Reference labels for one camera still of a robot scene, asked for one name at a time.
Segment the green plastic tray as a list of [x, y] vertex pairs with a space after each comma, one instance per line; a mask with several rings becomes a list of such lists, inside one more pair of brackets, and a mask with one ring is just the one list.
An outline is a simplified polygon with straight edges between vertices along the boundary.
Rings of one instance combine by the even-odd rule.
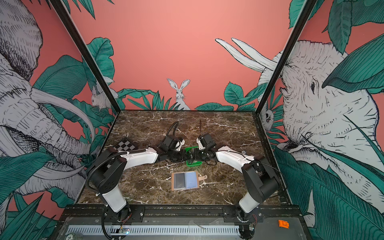
[[[187, 154], [188, 153], [192, 154], [194, 149], [199, 149], [199, 147], [195, 146], [195, 147], [187, 147], [187, 148], [185, 148]], [[203, 164], [203, 162], [195, 160], [195, 159], [190, 159], [190, 160], [186, 161], [186, 165], [188, 167], [198, 167], [198, 166], [201, 166], [202, 164]]]

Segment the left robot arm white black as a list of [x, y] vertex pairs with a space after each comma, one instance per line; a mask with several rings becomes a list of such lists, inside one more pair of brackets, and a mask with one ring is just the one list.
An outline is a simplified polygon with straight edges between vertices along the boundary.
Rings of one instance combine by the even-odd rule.
[[145, 149], [118, 151], [108, 148], [102, 152], [88, 170], [85, 186], [100, 197], [115, 213], [127, 207], [127, 201], [118, 186], [123, 172], [133, 167], [165, 160], [184, 162], [187, 155], [182, 146], [185, 141], [174, 135], [165, 136], [158, 145]]

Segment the tan leather card holder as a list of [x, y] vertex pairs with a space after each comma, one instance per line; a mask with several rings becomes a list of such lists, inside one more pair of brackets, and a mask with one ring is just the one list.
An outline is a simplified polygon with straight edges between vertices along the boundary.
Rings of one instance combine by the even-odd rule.
[[200, 181], [206, 180], [207, 175], [200, 177], [197, 171], [191, 172], [179, 172], [185, 174], [186, 187], [183, 189], [174, 189], [174, 175], [177, 173], [172, 173], [171, 175], [171, 189], [172, 191], [184, 191], [189, 189], [198, 189]]

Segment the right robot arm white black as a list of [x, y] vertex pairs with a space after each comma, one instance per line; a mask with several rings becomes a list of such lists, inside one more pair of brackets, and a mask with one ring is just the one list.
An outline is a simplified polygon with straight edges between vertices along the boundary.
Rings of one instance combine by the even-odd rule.
[[198, 147], [186, 152], [187, 161], [210, 161], [226, 164], [243, 174], [247, 193], [236, 205], [235, 218], [240, 222], [257, 220], [258, 207], [282, 187], [279, 171], [264, 156], [249, 156], [228, 146], [219, 147], [210, 134], [197, 138]]

